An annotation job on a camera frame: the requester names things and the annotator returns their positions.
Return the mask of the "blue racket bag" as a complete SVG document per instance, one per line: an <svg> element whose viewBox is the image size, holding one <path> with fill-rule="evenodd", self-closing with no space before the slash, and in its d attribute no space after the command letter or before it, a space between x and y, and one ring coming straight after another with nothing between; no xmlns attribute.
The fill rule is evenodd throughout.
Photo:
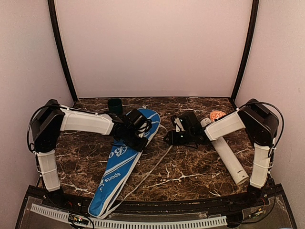
<svg viewBox="0 0 305 229"><path fill-rule="evenodd" d="M117 208L113 203L140 159L143 149L158 132L161 122L159 114L144 108L139 108L137 111L146 118L145 121L140 122L140 140L143 141L140 144L141 149L137 151L127 146L124 140L114 143L104 175L88 208L88 213L94 217L103 219Z"/></svg>

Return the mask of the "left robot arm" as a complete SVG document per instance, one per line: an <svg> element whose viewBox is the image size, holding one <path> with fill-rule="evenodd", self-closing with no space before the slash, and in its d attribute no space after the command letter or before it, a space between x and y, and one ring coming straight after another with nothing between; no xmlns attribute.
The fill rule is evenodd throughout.
<svg viewBox="0 0 305 229"><path fill-rule="evenodd" d="M144 133L151 127L151 119L138 109L133 109L128 114L111 111L95 113L63 106L57 100L50 99L33 114L28 126L28 133L33 139L28 148L36 154L38 172L45 188L50 192L49 201L57 208L63 208L67 204L67 197L58 190L61 184L55 159L55 149L61 132L81 131L109 135L141 152L148 144Z"/></svg>

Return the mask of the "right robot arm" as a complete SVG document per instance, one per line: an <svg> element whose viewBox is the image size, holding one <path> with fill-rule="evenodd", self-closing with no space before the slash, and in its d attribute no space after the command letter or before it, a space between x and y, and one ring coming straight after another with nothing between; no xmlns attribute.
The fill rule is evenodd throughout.
<svg viewBox="0 0 305 229"><path fill-rule="evenodd" d="M200 120L194 112L171 117L174 129L168 131L164 142L171 146L197 148L212 144L234 182L239 185L249 180L252 187L243 203L253 207L262 198L262 189L274 164L274 154L282 138L285 120L275 105L251 99L230 113L213 111ZM227 143L226 138L237 137L239 146L253 149L252 173L248 175Z"/></svg>

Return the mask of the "white shuttlecock tube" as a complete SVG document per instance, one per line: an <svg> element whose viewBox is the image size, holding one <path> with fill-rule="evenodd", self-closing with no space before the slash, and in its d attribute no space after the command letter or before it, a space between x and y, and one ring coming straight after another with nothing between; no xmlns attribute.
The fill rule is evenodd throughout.
<svg viewBox="0 0 305 229"><path fill-rule="evenodd" d="M211 141L213 147L226 166L236 185L241 185L249 179L248 174L223 137Z"/></svg>

